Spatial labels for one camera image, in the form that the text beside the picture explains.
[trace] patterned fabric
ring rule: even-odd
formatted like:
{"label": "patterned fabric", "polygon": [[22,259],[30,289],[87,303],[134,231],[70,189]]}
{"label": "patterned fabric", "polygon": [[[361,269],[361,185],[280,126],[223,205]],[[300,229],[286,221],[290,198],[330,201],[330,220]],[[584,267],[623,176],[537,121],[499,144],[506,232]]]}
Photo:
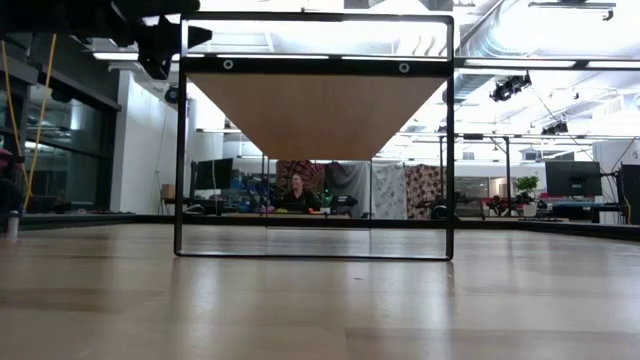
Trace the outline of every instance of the patterned fabric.
{"label": "patterned fabric", "polygon": [[291,177],[299,174],[304,182],[304,188],[313,194],[324,191],[324,165],[304,161],[278,161],[276,164],[276,186],[281,192],[286,192],[291,186]]}
{"label": "patterned fabric", "polygon": [[404,166],[373,166],[373,203],[376,219],[407,219],[407,179]]}
{"label": "patterned fabric", "polygon": [[[447,182],[447,168],[443,168],[444,182]],[[428,219],[427,209],[418,209],[417,206],[424,201],[432,201],[436,195],[440,195],[440,167],[416,165],[406,167],[407,177],[407,217],[409,220]]]}

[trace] computer monitor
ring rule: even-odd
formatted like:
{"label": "computer monitor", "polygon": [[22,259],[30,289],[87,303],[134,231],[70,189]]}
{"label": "computer monitor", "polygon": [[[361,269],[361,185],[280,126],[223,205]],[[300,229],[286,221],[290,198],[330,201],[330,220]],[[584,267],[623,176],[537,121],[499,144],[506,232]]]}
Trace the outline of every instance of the computer monitor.
{"label": "computer monitor", "polygon": [[201,161],[195,168],[195,190],[229,189],[233,158]]}
{"label": "computer monitor", "polygon": [[600,163],[593,161],[547,161],[549,196],[602,196]]}

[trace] yellow cable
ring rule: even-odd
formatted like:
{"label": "yellow cable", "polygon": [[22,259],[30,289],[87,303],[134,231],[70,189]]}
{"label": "yellow cable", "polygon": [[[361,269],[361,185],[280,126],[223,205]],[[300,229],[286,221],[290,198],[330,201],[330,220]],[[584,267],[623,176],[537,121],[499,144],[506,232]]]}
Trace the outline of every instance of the yellow cable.
{"label": "yellow cable", "polygon": [[[11,96],[11,80],[9,79],[9,64],[7,62],[7,46],[2,40],[2,63],[4,65],[4,82],[7,88],[7,100],[9,101],[9,113],[11,114],[11,124],[13,125],[13,137],[16,141],[16,148],[18,149],[18,156],[22,156],[22,147],[20,146],[20,135],[18,134],[18,124],[16,122],[16,113],[13,109],[13,98]],[[24,163],[20,164],[22,169],[22,178],[25,185],[29,185],[27,182],[27,170],[24,167]]]}
{"label": "yellow cable", "polygon": [[631,204],[629,204],[629,200],[627,199],[627,195],[624,195],[624,201],[627,203],[627,209],[629,209],[629,212],[627,212],[627,225],[631,225]]}
{"label": "yellow cable", "polygon": [[51,51],[49,52],[49,66],[47,67],[47,78],[44,82],[44,93],[45,96],[42,97],[42,109],[40,109],[40,120],[38,121],[38,132],[36,133],[36,147],[33,151],[33,160],[31,161],[31,170],[29,171],[29,185],[27,191],[27,198],[24,201],[24,209],[27,209],[27,205],[29,205],[29,199],[31,198],[31,186],[33,185],[33,173],[36,169],[36,162],[38,161],[38,145],[40,144],[40,134],[42,133],[42,121],[44,121],[44,114],[47,106],[47,96],[46,94],[49,92],[49,80],[51,80],[51,71],[53,70],[53,56],[56,53],[56,40],[58,36],[57,34],[53,34],[51,38]]}

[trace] black metal table frame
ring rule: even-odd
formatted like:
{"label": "black metal table frame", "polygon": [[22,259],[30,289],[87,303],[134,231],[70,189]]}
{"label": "black metal table frame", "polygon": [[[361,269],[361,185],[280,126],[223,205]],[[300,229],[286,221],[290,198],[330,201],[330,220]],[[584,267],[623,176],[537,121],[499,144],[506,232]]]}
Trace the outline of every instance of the black metal table frame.
{"label": "black metal table frame", "polygon": [[[233,60],[214,56],[188,57],[187,44],[190,20],[228,20],[228,21],[387,21],[441,23],[446,30],[446,58],[429,61],[425,58],[403,59],[402,61],[377,59],[343,59],[331,56],[328,59],[255,59],[234,58]],[[454,256],[454,166],[447,166],[447,220],[445,224],[445,254],[440,257],[372,256],[372,255],[247,255],[237,253],[189,252],[182,247],[182,228],[184,224],[184,159],[187,128],[187,74],[188,73],[226,73],[226,74],[312,74],[312,75],[355,75],[355,76],[394,76],[394,77],[441,77],[447,79],[447,164],[454,163],[454,20],[445,15],[377,15],[377,14],[340,14],[340,13],[256,13],[256,12],[198,12],[183,14],[180,19],[182,36],[180,47],[180,70],[178,77],[178,139],[176,150],[176,206],[174,217],[174,254],[176,256],[209,257],[270,257],[270,258],[358,258],[358,259],[396,259],[396,260],[432,260],[450,261]]]}

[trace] curtain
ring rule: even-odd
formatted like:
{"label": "curtain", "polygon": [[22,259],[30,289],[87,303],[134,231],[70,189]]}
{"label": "curtain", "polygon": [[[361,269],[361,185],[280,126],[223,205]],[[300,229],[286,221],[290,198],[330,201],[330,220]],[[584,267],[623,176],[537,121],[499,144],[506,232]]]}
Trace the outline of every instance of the curtain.
{"label": "curtain", "polygon": [[407,218],[407,179],[404,165],[373,166],[373,203],[376,219]]}
{"label": "curtain", "polygon": [[[446,184],[446,170],[444,172],[444,182]],[[407,218],[409,220],[426,220],[428,211],[425,208],[417,208],[418,204],[425,201],[432,201],[440,195],[440,189],[444,184],[440,184],[440,167],[415,165],[406,167],[407,179]]]}
{"label": "curtain", "polygon": [[371,186],[369,163],[346,163],[333,162],[327,164],[326,184],[333,191],[334,195],[351,195],[358,204],[353,207],[351,216],[360,218],[364,213],[369,212],[369,196]]}
{"label": "curtain", "polygon": [[324,191],[324,165],[316,165],[309,160],[279,160],[276,164],[276,186],[281,192],[289,190],[293,174],[300,175],[304,188],[313,194],[318,195]]}

